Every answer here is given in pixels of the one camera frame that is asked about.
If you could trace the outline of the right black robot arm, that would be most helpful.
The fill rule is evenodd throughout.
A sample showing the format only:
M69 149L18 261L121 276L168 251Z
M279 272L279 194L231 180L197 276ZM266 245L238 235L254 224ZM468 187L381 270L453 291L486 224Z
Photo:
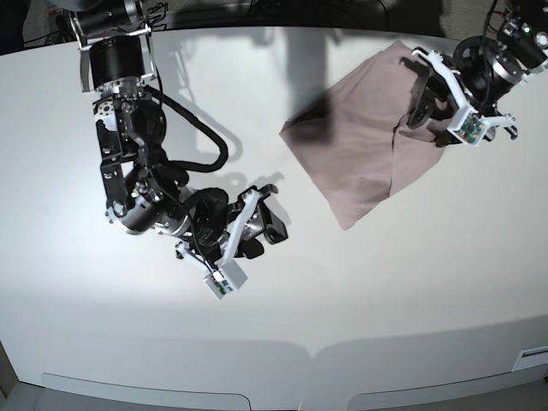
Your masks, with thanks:
M153 229L175 237L178 259L211 274L237 258L260 256L265 243L286 241L284 222L266 205L274 185L250 187L236 200L220 188L189 187L193 172L212 173L227 162L225 141L191 111L151 86L159 72L152 21L141 1L73 1L66 12L80 50L80 82L96 92L93 115L101 154L105 215L129 234ZM170 108L218 149L209 164L171 160L163 143Z

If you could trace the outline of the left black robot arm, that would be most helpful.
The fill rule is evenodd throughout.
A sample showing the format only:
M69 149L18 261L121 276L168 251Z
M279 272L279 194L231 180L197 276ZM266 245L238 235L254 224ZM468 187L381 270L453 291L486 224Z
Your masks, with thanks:
M416 70L408 127L431 119L444 122L434 140L438 147L477 146L494 140L500 128L515 140L515 117L501 113L497 103L530 75L547 70L547 3L505 2L503 21L494 30L495 12L489 9L482 34L464 39L450 55L420 47L412 51L424 65Z

